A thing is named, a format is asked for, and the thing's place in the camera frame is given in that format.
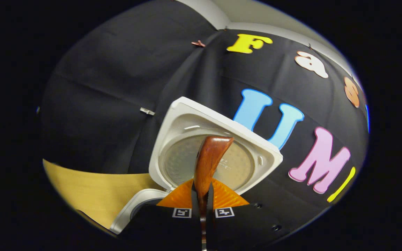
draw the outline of wooden handle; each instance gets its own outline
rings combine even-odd
[[[203,243],[206,243],[206,194],[209,191],[212,177],[214,176],[215,170],[217,170],[221,158],[232,143],[233,138],[231,137],[209,136],[206,137],[198,152],[193,182],[195,184],[196,193],[198,194],[201,238]]]

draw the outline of metal clip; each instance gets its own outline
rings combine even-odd
[[[201,40],[198,40],[198,43],[197,42],[192,42],[192,44],[196,45],[196,46],[200,46],[200,47],[206,47],[205,44],[201,43]]]
[[[141,107],[141,112],[143,112],[145,114],[148,114],[148,115],[151,115],[151,116],[153,116],[155,114],[155,112],[152,112],[152,111],[150,111],[148,109],[145,109],[144,107]]]

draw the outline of wooden surface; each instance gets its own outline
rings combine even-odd
[[[126,203],[142,189],[164,189],[148,173],[101,174],[60,167],[43,160],[52,185],[75,210],[109,229]]]

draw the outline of screw hole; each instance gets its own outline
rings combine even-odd
[[[278,231],[278,230],[280,230],[282,228],[282,226],[280,226],[280,225],[274,225],[273,227],[271,227],[271,230],[272,231]]]

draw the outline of open lid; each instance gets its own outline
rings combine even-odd
[[[214,178],[242,194],[283,160],[278,148],[243,125],[185,97],[169,107],[151,154],[151,178],[174,190],[193,178],[199,147],[206,136],[234,137]]]

